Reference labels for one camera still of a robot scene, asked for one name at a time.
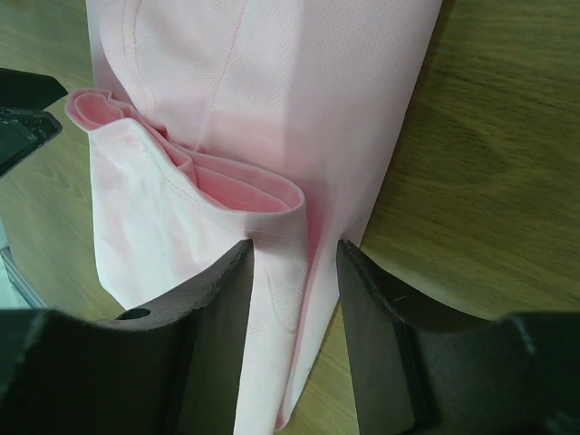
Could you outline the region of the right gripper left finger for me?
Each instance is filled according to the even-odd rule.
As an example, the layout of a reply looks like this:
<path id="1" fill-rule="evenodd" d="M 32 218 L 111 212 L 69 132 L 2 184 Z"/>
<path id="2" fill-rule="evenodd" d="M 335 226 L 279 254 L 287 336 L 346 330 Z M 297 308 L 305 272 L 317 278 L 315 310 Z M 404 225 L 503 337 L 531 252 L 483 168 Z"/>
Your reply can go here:
<path id="1" fill-rule="evenodd" d="M 230 434 L 253 244 L 109 320 L 1 313 L 4 434 Z"/>

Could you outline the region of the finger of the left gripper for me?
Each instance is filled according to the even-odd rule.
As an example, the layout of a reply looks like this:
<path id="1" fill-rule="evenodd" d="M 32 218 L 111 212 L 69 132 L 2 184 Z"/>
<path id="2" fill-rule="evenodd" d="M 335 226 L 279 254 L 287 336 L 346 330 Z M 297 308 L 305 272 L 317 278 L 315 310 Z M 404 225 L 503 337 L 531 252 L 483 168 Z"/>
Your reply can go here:
<path id="1" fill-rule="evenodd" d="M 46 109 L 64 97 L 52 76 L 1 70 L 1 175 L 58 136 L 63 127 Z"/>

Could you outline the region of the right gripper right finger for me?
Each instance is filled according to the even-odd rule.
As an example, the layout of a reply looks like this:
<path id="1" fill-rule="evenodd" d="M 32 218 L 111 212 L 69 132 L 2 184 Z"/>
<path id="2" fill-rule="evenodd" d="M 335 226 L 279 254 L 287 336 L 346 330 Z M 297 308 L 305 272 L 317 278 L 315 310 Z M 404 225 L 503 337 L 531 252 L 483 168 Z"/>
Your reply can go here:
<path id="1" fill-rule="evenodd" d="M 353 243 L 336 251 L 362 434 L 576 434 L 579 316 L 487 321 L 442 304 Z"/>

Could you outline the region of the pink t shirt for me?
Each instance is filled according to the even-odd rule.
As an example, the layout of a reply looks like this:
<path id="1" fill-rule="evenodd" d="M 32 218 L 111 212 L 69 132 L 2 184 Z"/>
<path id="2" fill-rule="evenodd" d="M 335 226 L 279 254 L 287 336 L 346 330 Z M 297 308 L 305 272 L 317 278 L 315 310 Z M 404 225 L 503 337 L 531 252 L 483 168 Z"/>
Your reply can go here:
<path id="1" fill-rule="evenodd" d="M 254 242 L 232 431 L 282 429 L 367 226 L 438 1 L 90 1 L 89 138 L 101 286 L 124 308 Z"/>

